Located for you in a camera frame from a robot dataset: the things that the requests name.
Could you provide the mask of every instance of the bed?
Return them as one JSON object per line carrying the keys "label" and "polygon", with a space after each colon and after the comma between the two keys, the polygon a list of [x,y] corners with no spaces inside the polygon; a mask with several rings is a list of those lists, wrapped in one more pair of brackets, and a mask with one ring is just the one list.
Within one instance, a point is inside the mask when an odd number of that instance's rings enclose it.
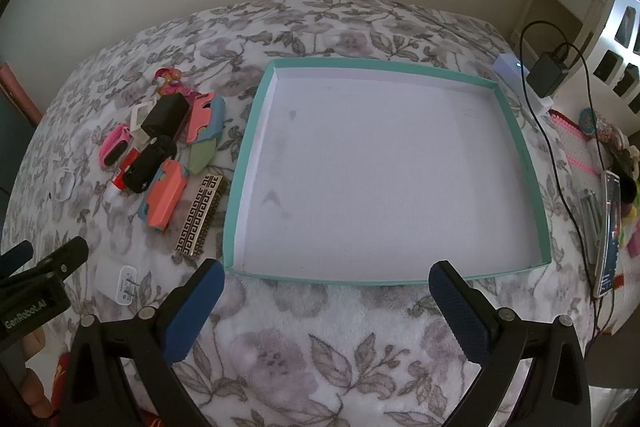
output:
{"label": "bed", "polygon": [[[28,239],[39,259],[75,235],[87,240],[89,260],[66,282],[71,308],[51,323],[67,346],[81,316],[129,318],[188,279],[195,264],[174,247],[198,181],[190,182],[160,233],[135,215],[142,195],[105,196],[113,170],[100,169],[96,157],[111,128],[127,121],[131,106],[151,97],[150,80],[162,66],[182,70],[189,87],[225,97],[223,138],[206,172],[232,178],[255,89],[274,57],[402,60],[495,78],[490,66],[508,51],[484,21],[383,0],[245,2],[141,31],[82,62],[50,104],[15,182],[2,251]],[[473,286],[523,319],[551,321],[568,314],[584,345],[593,313],[577,235],[559,200],[546,144],[507,94],[536,169],[552,262]],[[575,207],[558,134],[551,120],[543,118],[543,124],[566,199]],[[184,149],[178,145],[178,158]],[[70,169],[76,178],[71,197],[62,202],[51,195],[59,169]],[[220,255],[225,207],[226,198],[207,236],[208,257]],[[101,255],[138,268],[140,287],[128,307],[95,290]],[[211,424],[220,427],[430,427],[451,413],[478,366],[466,361],[425,286],[314,285],[229,274],[193,349],[174,370]],[[522,362],[496,425],[508,417],[526,370]],[[140,406],[153,410],[131,363],[126,371]]]}

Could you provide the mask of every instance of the tray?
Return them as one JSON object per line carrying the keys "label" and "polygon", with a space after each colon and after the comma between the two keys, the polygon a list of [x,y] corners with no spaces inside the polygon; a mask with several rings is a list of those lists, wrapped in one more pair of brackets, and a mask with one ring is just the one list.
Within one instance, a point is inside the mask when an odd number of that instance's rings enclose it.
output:
{"label": "tray", "polygon": [[282,58],[258,86],[223,233],[230,270],[424,283],[550,262],[520,128],[495,82],[361,58]]}

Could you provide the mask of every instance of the black toy car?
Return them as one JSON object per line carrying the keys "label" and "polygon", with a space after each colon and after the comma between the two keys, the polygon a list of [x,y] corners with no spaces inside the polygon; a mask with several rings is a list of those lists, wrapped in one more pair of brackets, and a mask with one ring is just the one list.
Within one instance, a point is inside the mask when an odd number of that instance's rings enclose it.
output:
{"label": "black toy car", "polygon": [[152,138],[140,156],[124,170],[122,181],[130,190],[140,194],[153,181],[162,162],[167,158],[175,159],[177,153],[178,148],[168,136]]}

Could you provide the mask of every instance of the red fabric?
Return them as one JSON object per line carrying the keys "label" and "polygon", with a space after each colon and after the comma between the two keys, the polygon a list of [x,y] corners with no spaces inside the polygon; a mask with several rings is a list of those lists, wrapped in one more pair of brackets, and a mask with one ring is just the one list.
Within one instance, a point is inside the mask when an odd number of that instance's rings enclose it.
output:
{"label": "red fabric", "polygon": [[[62,400],[62,387],[65,382],[66,365],[69,362],[69,353],[62,353],[58,359],[58,367],[56,367],[56,376],[53,378],[53,386],[51,389],[51,404],[54,410],[60,408],[60,401]],[[50,423],[51,427],[58,427],[58,416],[56,416]],[[151,414],[147,411],[142,411],[142,418],[145,421],[147,427],[164,427],[162,420],[155,414]]]}

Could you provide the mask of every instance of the pink object at wall edge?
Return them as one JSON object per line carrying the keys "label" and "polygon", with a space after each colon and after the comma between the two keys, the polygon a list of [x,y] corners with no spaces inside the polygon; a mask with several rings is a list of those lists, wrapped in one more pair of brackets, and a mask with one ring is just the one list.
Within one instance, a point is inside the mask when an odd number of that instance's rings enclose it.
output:
{"label": "pink object at wall edge", "polygon": [[42,113],[31,102],[29,95],[22,89],[22,86],[15,78],[14,72],[6,62],[0,64],[0,85],[10,102],[20,110],[34,125],[42,120]]}

